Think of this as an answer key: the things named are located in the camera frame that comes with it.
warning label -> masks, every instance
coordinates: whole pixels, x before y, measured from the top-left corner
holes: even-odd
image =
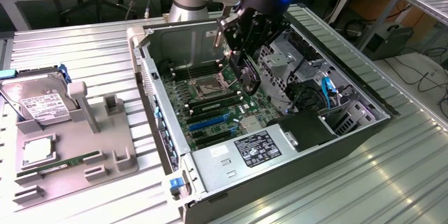
[[[267,131],[236,140],[235,145],[248,167],[255,167],[282,156],[282,152]]]
[[[20,103],[38,122],[68,115],[68,109],[59,93],[22,99]]]

blue pcie slot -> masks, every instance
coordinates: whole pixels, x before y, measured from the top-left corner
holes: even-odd
[[[215,124],[223,123],[223,122],[226,122],[228,120],[230,115],[231,115],[231,113],[228,113],[226,115],[222,115],[220,117],[218,117],[215,119],[211,119],[207,122],[194,124],[194,125],[190,126],[188,130],[190,131],[195,131],[195,130],[199,130],[199,129],[206,128],[208,126],[212,126]]]

